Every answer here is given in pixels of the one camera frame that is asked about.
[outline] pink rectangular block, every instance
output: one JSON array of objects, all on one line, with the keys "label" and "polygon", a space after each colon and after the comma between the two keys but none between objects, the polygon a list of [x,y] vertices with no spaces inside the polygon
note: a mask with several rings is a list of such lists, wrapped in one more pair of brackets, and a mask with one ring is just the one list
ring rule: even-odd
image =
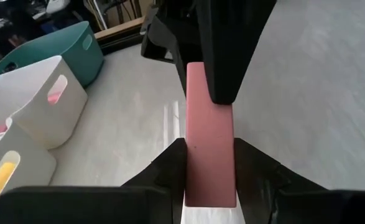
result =
[{"label": "pink rectangular block", "polygon": [[186,206],[236,206],[233,141],[232,105],[214,104],[204,63],[189,63]]}]

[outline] white surface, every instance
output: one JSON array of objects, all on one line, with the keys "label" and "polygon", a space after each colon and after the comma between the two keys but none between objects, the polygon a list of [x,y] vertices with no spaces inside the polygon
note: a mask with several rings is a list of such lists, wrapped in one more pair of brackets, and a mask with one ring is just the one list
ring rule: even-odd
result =
[{"label": "white surface", "polygon": [[[140,47],[106,57],[74,135],[53,152],[52,185],[121,185],[185,135],[174,65]],[[365,189],[365,0],[278,1],[233,110],[235,135],[295,172]],[[182,223],[244,222],[239,208],[188,208]]]},{"label": "white surface", "polygon": [[[66,78],[64,83],[58,78]],[[60,93],[50,105],[47,95]],[[0,75],[0,125],[11,117],[46,149],[63,144],[72,134],[87,95],[61,56]]]},{"label": "white surface", "polygon": [[0,167],[4,162],[17,164],[2,192],[25,185],[48,185],[56,160],[43,146],[33,141],[17,124],[0,134]]}]

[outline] bin handle hole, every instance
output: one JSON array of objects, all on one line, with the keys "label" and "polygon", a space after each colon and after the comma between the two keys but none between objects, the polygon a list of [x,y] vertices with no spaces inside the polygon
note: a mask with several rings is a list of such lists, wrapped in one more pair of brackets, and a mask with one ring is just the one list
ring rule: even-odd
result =
[{"label": "bin handle hole", "polygon": [[50,105],[58,103],[63,91],[68,85],[68,79],[65,75],[59,75],[57,81],[53,84],[50,91],[47,94],[47,100]]},{"label": "bin handle hole", "polygon": [[88,34],[83,40],[83,49],[88,50],[92,43],[93,43],[93,37]]},{"label": "bin handle hole", "polygon": [[0,160],[0,194],[4,190],[20,161],[21,156],[16,151],[8,151]]},{"label": "bin handle hole", "polygon": [[13,71],[15,69],[18,68],[18,65],[15,62],[9,62],[4,69],[2,70],[2,72],[6,73],[6,72],[10,72]]}]

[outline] black mount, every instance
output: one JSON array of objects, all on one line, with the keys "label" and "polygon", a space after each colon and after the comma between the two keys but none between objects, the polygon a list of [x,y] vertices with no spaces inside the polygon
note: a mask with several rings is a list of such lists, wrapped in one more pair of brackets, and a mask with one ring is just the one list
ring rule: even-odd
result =
[{"label": "black mount", "polygon": [[[365,192],[327,190],[242,139],[236,190],[246,223],[365,223]],[[180,138],[121,187],[22,187],[0,196],[0,224],[181,222],[187,145]]]},{"label": "black mount", "polygon": [[[214,103],[235,101],[276,0],[166,0],[152,6],[141,54],[175,63],[186,94],[187,64],[204,62]],[[166,53],[172,60],[166,59]]]}]

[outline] wooden baseboard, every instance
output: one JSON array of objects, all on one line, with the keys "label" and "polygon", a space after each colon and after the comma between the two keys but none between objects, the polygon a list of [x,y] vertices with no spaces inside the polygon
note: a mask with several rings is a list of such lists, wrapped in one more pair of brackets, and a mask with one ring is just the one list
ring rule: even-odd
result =
[{"label": "wooden baseboard", "polygon": [[128,21],[128,22],[125,22],[123,24],[114,26],[112,28],[102,30],[100,32],[95,33],[95,38],[97,40],[100,40],[102,38],[115,35],[117,33],[120,33],[124,30],[130,29],[132,27],[141,26],[142,23],[144,22],[144,19],[145,19],[145,17],[141,17],[141,18],[134,19],[132,21]]}]

